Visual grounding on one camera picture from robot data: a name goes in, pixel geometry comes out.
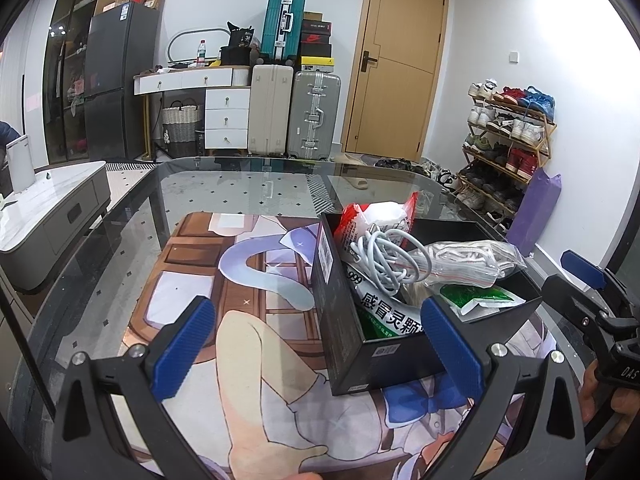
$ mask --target open black box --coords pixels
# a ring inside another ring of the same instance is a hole
[[[340,214],[323,214],[320,217],[319,250],[316,250],[311,274],[322,346],[334,396],[403,384],[444,371],[423,332],[365,340],[354,296],[334,243],[333,232],[339,222]],[[415,219],[411,232],[423,244],[497,239],[497,235],[485,231],[476,222]],[[501,280],[499,285],[527,302],[464,324],[465,329],[478,330],[487,343],[506,343],[542,302],[540,289],[525,272],[513,274]]]

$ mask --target plastic bottle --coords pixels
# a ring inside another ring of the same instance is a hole
[[[200,46],[198,47],[198,59],[196,60],[196,66],[206,66],[207,62],[205,58],[207,56],[207,44],[204,40],[200,41]]]

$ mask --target screw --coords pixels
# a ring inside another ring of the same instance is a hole
[[[129,348],[129,356],[130,357],[142,357],[146,352],[146,347],[141,345],[140,343],[133,345]]]
[[[551,352],[551,360],[555,363],[564,363],[564,354],[558,350]]]
[[[86,354],[84,352],[77,352],[71,358],[71,362],[76,366],[81,365],[86,361]]]
[[[491,345],[491,353],[496,357],[504,357],[509,353],[509,351],[502,343],[494,343]]]

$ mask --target box label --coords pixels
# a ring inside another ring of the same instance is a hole
[[[357,386],[352,386],[347,391],[348,392],[359,392],[360,390],[366,390],[369,387],[369,383],[367,384],[358,384]]]
[[[376,348],[376,351],[373,352],[373,355],[371,357],[380,357],[382,355],[392,355],[396,353],[396,350],[398,350],[400,348],[400,345],[388,345],[388,346],[381,346],[379,348]]]
[[[329,242],[326,239],[324,229],[320,229],[320,238],[318,240],[318,259],[320,260],[320,267],[322,269],[322,275],[324,276],[324,282],[329,283],[329,276],[331,275],[331,267],[334,264],[334,257],[331,256],[331,249],[329,248]]]

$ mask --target silver suitcase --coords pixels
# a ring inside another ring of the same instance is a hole
[[[296,74],[289,115],[289,156],[311,160],[329,157],[339,97],[337,75],[309,70]]]
[[[293,68],[290,66],[254,66],[249,97],[249,153],[284,153],[292,82]]]

